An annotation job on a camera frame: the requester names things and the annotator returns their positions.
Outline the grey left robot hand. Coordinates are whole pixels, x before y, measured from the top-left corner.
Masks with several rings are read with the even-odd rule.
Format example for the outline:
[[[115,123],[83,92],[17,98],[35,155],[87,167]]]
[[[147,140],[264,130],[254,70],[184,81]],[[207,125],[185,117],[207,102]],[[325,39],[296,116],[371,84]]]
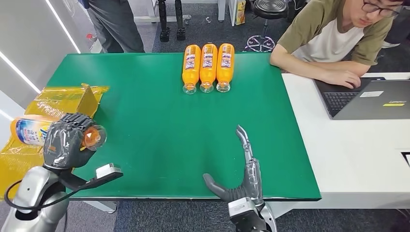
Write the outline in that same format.
[[[82,113],[66,113],[52,122],[44,143],[44,165],[53,169],[79,168],[87,164],[95,151],[81,150],[86,129],[95,121]]]

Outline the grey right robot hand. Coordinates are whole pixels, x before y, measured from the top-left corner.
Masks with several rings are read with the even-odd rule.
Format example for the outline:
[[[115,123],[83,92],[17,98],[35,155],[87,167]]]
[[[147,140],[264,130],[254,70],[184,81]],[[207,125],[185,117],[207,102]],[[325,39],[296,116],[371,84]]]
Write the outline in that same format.
[[[264,204],[264,200],[259,161],[253,155],[251,142],[245,129],[237,125],[235,133],[244,150],[245,167],[242,183],[235,188],[225,188],[208,173],[203,174],[203,180],[207,188],[225,202],[249,197],[256,206],[260,206]]]

